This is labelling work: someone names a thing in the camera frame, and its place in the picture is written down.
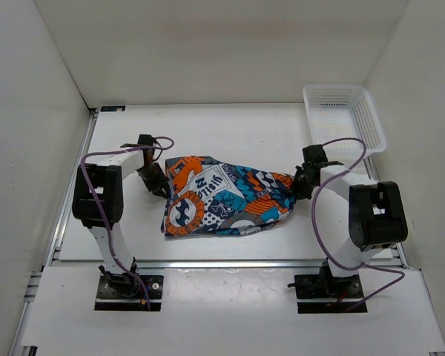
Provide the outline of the colourful patterned shorts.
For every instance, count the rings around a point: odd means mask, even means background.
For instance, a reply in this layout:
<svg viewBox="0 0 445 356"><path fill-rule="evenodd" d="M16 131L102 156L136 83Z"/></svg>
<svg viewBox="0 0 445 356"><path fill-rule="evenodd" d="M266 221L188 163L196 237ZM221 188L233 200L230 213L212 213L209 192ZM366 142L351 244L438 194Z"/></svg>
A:
<svg viewBox="0 0 445 356"><path fill-rule="evenodd" d="M167 238L196 234L244 236L287 218L294 177L221 162L211 156L165 161L169 196L161 230Z"/></svg>

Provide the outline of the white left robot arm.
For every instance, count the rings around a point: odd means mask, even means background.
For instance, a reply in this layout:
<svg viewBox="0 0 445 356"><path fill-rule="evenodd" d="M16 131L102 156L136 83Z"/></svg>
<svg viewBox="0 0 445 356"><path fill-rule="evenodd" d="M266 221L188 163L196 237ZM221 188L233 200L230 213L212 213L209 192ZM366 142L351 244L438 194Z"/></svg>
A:
<svg viewBox="0 0 445 356"><path fill-rule="evenodd" d="M77 168L72 214L93 235L104 262L99 269L107 283L125 297L138 293L141 280L119 225L124 211L123 181L136 173L151 194L168 198L168 178L157 160L173 146L169 137L141 134L136 143L126 143L116 151L85 154Z"/></svg>

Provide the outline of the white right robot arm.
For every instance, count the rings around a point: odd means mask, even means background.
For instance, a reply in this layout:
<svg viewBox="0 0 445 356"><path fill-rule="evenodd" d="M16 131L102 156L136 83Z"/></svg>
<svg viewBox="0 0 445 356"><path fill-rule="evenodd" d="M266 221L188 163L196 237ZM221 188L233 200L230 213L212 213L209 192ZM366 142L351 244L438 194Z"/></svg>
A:
<svg viewBox="0 0 445 356"><path fill-rule="evenodd" d="M322 145L310 145L302 153L303 163L296 167L289 192L297 200L311 200L312 228L329 269L319 276L318 287L334 297L344 289L344 277L357 274L376 254L407 238L401 192L393 181L376 182L328 160ZM348 203L349 236L335 253L327 249L317 227L317 200L325 189Z"/></svg>

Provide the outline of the white perforated plastic basket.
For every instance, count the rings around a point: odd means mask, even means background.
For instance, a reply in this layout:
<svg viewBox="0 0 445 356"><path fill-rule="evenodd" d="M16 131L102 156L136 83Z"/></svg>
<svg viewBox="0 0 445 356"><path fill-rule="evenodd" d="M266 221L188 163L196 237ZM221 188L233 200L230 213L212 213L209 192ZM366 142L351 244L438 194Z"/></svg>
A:
<svg viewBox="0 0 445 356"><path fill-rule="evenodd" d="M386 150L386 139L372 98L360 85L307 85L303 101L314 144L356 137L367 155Z"/></svg>

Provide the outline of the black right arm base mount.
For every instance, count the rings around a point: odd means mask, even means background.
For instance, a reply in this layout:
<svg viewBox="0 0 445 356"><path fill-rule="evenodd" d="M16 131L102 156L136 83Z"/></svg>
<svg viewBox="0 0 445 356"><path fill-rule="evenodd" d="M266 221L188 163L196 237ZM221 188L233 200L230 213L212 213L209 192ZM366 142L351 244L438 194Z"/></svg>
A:
<svg viewBox="0 0 445 356"><path fill-rule="evenodd" d="M296 274L287 285L297 299L298 314L363 314L368 309L359 276Z"/></svg>

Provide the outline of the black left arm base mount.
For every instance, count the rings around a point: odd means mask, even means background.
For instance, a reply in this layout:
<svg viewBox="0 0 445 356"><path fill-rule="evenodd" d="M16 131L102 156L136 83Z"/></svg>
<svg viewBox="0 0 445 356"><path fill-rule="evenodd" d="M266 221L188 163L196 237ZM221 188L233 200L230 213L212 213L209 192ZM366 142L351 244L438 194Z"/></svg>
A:
<svg viewBox="0 0 445 356"><path fill-rule="evenodd" d="M95 311L159 312L162 306L163 275L140 275L148 291L150 304L138 282L129 286L111 284L103 275L99 278L94 303Z"/></svg>

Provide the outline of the aluminium right frame rail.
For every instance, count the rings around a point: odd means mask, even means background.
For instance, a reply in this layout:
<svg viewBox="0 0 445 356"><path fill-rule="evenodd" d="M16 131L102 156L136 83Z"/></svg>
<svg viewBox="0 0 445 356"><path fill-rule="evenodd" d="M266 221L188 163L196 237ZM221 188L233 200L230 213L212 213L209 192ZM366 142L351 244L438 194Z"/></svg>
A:
<svg viewBox="0 0 445 356"><path fill-rule="evenodd" d="M385 219L393 220L393 222L389 222L388 225L391 228L394 228L395 236L398 239L396 240L396 243L394 244L392 249L397 251L402 268L414 271L413 267L408 264L406 254L402 245L402 242L407 236L408 229L406 218L403 212L403 203L401 202L400 189L394 182L381 182L381 178L377 168L375 167L373 158L369 156L365 158L363 162L369 178L376 181L378 183L378 187L380 188L380 193L378 193L378 197L375 199L375 206L380 210L384 210L384 212L380 213L380 215L383 215Z"/></svg>

